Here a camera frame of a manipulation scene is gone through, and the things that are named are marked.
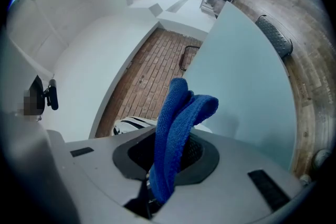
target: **floor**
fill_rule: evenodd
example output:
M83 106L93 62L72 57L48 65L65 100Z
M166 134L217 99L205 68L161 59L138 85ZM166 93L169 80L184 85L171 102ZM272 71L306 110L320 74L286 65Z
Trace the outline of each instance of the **floor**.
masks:
M292 171L310 172L314 154L331 148L335 134L336 49L320 0L235 0L253 21L261 14L293 42L285 60L297 110L297 144Z
M111 134L115 120L139 116L156 120L173 78L181 77L179 61L185 46L201 46L191 37L157 29L144 43L117 84L103 116L96 138ZM186 69L197 49L186 49Z

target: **blue towel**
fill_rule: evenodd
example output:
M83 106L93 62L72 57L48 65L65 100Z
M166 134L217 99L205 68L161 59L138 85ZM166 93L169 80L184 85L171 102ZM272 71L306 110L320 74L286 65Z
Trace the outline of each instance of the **blue towel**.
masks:
M159 202L165 203L174 191L175 175L180 171L183 148L191 128L212 116L217 108L217 98L194 95L188 91L185 79L171 81L157 121L154 164L149 176Z

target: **blue microfiber cloth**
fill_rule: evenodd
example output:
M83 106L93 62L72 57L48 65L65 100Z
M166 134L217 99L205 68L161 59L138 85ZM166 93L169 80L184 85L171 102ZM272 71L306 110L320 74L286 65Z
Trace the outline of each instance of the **blue microfiber cloth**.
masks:
M174 191L175 175L180 171L183 148L191 128L212 116L217 108L217 98L194 95L188 91L185 79L171 81L157 121L154 164L149 176L159 202L165 203Z

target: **light blue panel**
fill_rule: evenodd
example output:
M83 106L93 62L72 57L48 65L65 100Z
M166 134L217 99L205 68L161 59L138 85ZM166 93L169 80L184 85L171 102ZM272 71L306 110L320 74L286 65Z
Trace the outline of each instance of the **light blue panel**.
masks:
M289 79L269 40L234 5L225 4L184 78L195 94L219 99L203 122L213 133L254 145L290 168L297 122Z

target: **brick floor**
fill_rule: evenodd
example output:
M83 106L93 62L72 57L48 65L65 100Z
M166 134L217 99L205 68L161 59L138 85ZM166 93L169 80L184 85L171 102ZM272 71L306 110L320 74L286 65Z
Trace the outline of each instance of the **brick floor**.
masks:
M163 101L173 78L181 77L181 54L188 45L201 46L191 37L157 29L132 59L105 108L96 137L109 136L115 120L127 116L153 119L159 116ZM197 49L186 50L183 67L186 69Z

